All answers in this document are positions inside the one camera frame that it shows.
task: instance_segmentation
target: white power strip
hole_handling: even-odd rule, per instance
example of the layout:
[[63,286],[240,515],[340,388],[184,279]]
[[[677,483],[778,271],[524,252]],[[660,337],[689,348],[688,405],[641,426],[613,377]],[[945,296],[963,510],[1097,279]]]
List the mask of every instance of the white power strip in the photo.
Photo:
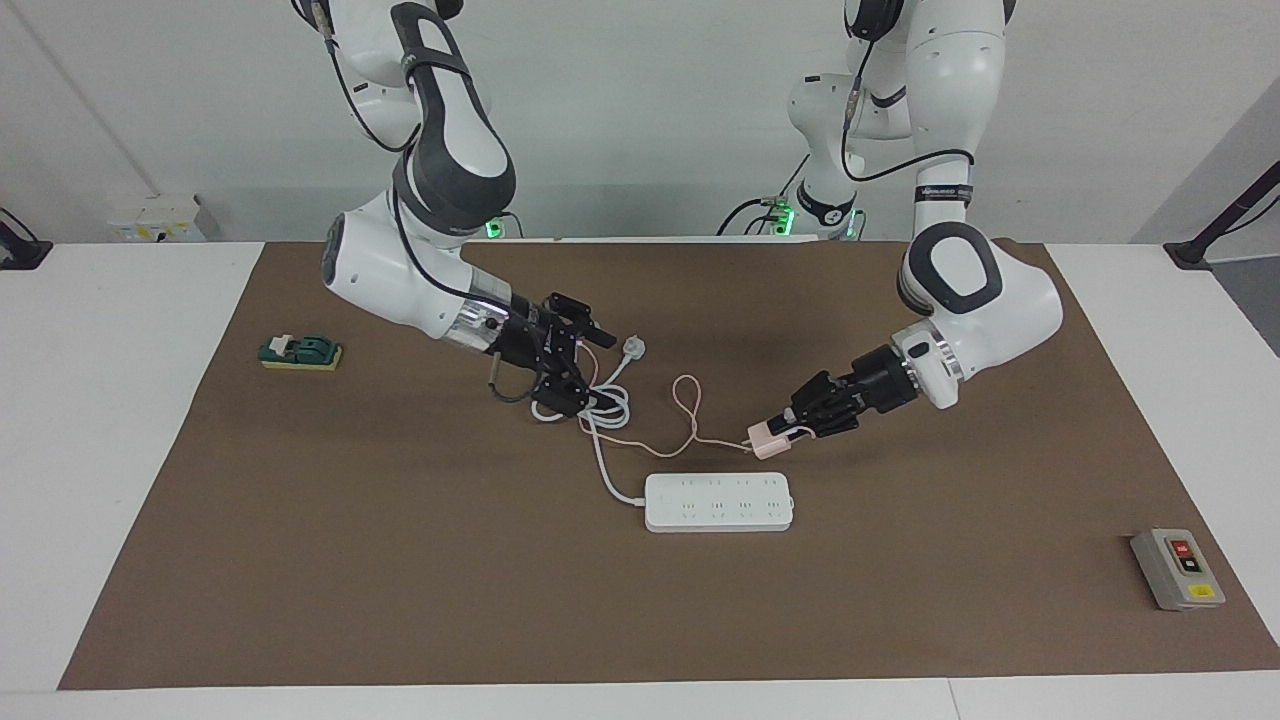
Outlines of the white power strip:
[[654,533],[777,533],[791,527],[794,506],[781,473],[657,473],[644,498]]

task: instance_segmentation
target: black stand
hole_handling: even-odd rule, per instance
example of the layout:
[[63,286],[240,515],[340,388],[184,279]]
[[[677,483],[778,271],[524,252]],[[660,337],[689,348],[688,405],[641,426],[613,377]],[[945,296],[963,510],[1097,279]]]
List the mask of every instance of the black stand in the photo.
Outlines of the black stand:
[[1222,214],[1215,218],[1198,236],[1187,242],[1166,242],[1165,252],[1169,252],[1174,264],[1184,270],[1212,270],[1210,264],[1204,261],[1204,252],[1208,251],[1208,246],[1213,245],[1213,241],[1231,229],[1231,225],[1253,209],[1277,184],[1280,184],[1280,163],[1271,165],[1267,172],[1262,173],[1262,177],[1251,184],[1249,190],[1245,190],[1243,195],[1236,197],[1235,202],[1226,210],[1222,210]]
[[54,243],[23,240],[9,225],[0,223],[0,247],[9,251],[9,258],[0,260],[0,270],[35,270],[49,256]]

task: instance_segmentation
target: green and yellow object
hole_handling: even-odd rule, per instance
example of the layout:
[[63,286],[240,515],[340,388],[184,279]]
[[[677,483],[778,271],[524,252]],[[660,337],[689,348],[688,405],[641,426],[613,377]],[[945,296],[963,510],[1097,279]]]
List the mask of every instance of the green and yellow object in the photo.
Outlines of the green and yellow object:
[[342,346],[320,334],[308,334],[301,340],[282,334],[257,348],[257,360],[271,370],[333,372],[342,360]]

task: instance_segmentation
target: robotic arm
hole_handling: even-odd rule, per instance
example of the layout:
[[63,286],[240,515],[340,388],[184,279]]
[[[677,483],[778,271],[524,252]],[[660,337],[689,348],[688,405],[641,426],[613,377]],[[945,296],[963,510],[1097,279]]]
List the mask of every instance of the robotic arm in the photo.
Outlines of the robotic arm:
[[[494,356],[494,375],[500,361],[536,373],[517,398],[500,396],[492,375],[502,400],[532,397],[566,415],[611,407],[575,363],[580,341],[617,342],[591,309],[562,295],[530,302],[460,255],[516,192],[511,155],[445,22],[462,0],[302,1],[300,14],[324,36],[334,67],[343,58],[366,81],[344,88],[356,119],[399,152],[390,190],[334,220],[325,284],[387,320]],[[406,127],[413,119],[417,128]],[[380,137],[410,140],[390,147]]]
[[1014,0],[846,0],[856,74],[810,76],[792,92],[791,120],[812,152],[792,191],[796,232],[837,237],[850,222],[864,164],[844,156],[846,138],[911,137],[923,160],[914,163],[915,232],[897,288],[924,319],[855,360],[852,373],[818,373],[780,415],[750,428],[762,460],[803,437],[851,430],[873,407],[888,413],[919,395],[950,407],[963,382],[1030,351],[1061,327],[1062,305],[1048,274],[965,223],[970,161],[995,110],[1012,6]]

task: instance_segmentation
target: black stand base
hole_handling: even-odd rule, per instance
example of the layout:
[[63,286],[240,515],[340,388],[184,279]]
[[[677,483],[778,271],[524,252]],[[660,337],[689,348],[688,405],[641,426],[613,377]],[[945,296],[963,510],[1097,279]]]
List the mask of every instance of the black stand base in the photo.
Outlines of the black stand base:
[[49,256],[49,251],[54,249],[52,242],[46,242],[44,240],[37,240],[32,245],[37,249],[37,252],[33,256],[26,260],[5,258],[4,260],[0,260],[0,270],[35,270],[41,263],[45,261],[45,258]]
[[1194,256],[1196,251],[1192,250],[1190,242],[1166,242],[1165,252],[1174,259],[1174,264],[1184,270],[1210,270],[1213,272],[1213,266],[1204,261],[1201,256],[1198,260],[1192,260],[1189,256]]

